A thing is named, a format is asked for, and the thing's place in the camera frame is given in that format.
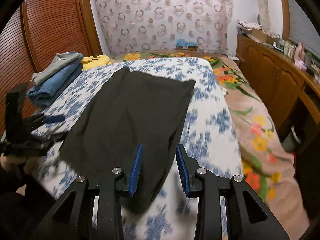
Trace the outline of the person's left hand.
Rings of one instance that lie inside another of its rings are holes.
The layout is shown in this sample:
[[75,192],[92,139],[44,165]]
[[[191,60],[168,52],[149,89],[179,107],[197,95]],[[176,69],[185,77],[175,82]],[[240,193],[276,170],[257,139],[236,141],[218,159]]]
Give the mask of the person's left hand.
[[1,167],[5,171],[11,171],[21,166],[25,174],[31,174],[39,167],[38,157],[17,157],[14,155],[1,154]]

